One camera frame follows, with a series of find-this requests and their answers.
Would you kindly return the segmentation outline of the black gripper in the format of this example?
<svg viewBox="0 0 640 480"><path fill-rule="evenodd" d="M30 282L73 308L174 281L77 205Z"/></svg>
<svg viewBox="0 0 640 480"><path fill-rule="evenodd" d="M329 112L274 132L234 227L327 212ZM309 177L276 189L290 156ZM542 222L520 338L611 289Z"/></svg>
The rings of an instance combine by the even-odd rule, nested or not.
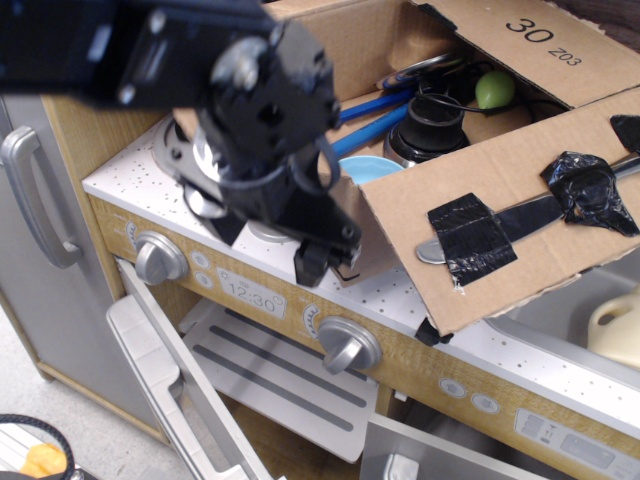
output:
<svg viewBox="0 0 640 480"><path fill-rule="evenodd" d="M226 152L202 130L189 138L180 125L172 141L172 175L187 205L226 245L250 221L297 240L295 278L305 287L317 287L329 269L354 266L362 232L330 195L340 167L325 135L251 154Z"/></svg>

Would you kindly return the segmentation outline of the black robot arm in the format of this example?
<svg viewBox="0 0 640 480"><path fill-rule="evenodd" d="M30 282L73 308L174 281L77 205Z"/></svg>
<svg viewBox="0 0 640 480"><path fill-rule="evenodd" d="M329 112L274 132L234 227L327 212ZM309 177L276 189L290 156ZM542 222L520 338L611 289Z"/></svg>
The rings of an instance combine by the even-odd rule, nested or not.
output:
<svg viewBox="0 0 640 480"><path fill-rule="evenodd" d="M255 221L297 240L296 280L309 287L360 254L359 226L330 196L332 63L258 1L5 1L1 89L191 108L195 151L167 168L214 236L232 244Z"/></svg>

